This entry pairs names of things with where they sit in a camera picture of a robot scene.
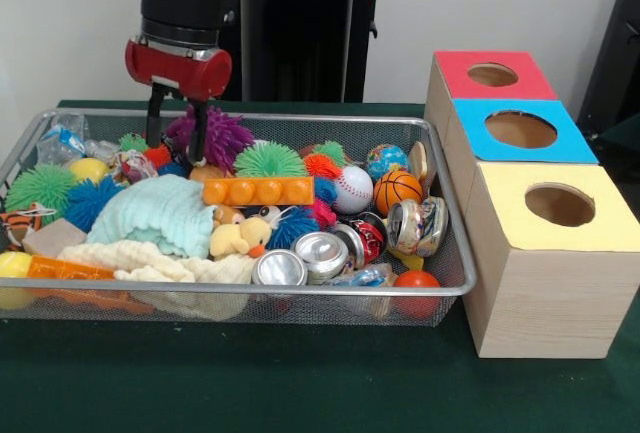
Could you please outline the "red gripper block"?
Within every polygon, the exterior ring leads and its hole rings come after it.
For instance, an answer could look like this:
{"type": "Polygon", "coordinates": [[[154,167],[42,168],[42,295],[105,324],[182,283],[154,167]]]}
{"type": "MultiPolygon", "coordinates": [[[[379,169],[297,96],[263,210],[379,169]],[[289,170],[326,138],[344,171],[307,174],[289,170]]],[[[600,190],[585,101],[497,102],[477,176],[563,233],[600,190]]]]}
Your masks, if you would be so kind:
{"type": "Polygon", "coordinates": [[[191,163],[200,163],[204,159],[208,122],[207,103],[203,101],[220,97],[225,92],[232,73],[230,54],[214,48],[193,50],[188,56],[184,49],[171,50],[167,45],[158,49],[158,44],[152,42],[141,44],[129,40],[125,48],[125,65],[136,82],[152,85],[146,116],[148,146],[160,143],[163,86],[192,99],[194,129],[188,158],[191,163]]]}

